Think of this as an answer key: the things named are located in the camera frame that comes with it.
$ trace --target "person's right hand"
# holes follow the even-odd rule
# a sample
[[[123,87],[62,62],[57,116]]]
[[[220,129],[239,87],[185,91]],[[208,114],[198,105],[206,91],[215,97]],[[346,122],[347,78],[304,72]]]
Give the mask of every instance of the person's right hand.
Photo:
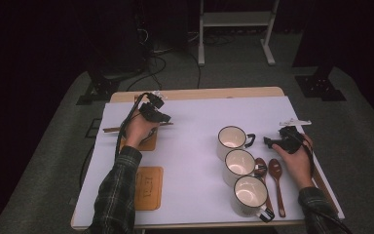
[[[303,135],[303,137],[305,138],[303,142],[305,145],[308,147],[313,146],[313,142],[308,136]],[[299,189],[315,186],[311,178],[311,164],[309,161],[309,156],[302,146],[300,146],[300,148],[293,154],[287,153],[277,144],[273,144],[272,148],[275,149],[284,160],[287,170],[296,182]]]

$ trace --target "ceramic cup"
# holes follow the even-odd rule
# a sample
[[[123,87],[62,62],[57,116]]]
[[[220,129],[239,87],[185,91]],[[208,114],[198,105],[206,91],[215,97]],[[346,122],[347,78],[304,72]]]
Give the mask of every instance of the ceramic cup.
[[[232,208],[241,216],[258,216],[264,222],[270,222],[275,214],[266,207],[268,191],[258,178],[245,175],[234,186]]]
[[[234,149],[226,155],[225,166],[223,179],[227,185],[233,187],[236,180],[240,177],[252,175],[256,165],[253,156],[249,152],[242,149]]]
[[[255,139],[255,134],[247,135],[241,128],[236,126],[224,127],[218,133],[217,156],[224,162],[228,152],[233,149],[249,148]]]

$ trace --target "wooden stick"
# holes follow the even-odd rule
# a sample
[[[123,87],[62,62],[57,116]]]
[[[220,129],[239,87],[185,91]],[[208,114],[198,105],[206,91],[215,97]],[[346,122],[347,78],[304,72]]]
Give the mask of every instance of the wooden stick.
[[[173,123],[160,123],[160,126],[173,125]],[[105,133],[119,132],[120,127],[103,129]]]

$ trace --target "plaid shirt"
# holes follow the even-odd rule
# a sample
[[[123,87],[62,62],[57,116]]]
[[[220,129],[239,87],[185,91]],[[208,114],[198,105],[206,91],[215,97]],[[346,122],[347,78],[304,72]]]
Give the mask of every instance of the plaid shirt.
[[[141,153],[124,146],[112,170],[99,186],[95,200],[93,223],[85,234],[133,234],[135,209],[135,176],[141,161]],[[315,187],[300,190],[299,203],[308,204],[322,213],[338,218],[323,193]],[[308,233],[344,233],[324,218],[303,209]]]

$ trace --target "person's left hand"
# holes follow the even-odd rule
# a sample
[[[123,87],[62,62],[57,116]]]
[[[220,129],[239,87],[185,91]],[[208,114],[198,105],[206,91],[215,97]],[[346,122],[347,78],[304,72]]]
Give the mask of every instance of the person's left hand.
[[[147,121],[136,109],[126,128],[126,145],[137,148],[141,141],[148,137],[150,131],[159,125],[160,123]]]

